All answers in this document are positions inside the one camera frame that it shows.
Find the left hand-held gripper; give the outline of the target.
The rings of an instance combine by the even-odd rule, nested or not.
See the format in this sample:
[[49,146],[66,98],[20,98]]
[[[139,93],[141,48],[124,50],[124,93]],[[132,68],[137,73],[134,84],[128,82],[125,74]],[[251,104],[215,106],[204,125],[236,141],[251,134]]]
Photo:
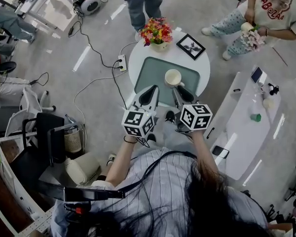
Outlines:
[[121,125],[127,135],[136,138],[147,138],[156,125],[156,107],[159,100],[159,88],[150,85],[135,96],[129,108],[124,111]]

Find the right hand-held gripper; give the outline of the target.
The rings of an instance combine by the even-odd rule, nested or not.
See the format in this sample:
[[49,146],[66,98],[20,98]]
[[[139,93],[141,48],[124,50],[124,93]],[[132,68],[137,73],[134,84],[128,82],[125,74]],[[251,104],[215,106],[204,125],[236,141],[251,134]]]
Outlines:
[[196,104],[197,96],[184,86],[173,87],[172,96],[179,112],[175,115],[178,132],[206,130],[213,113],[206,104]]

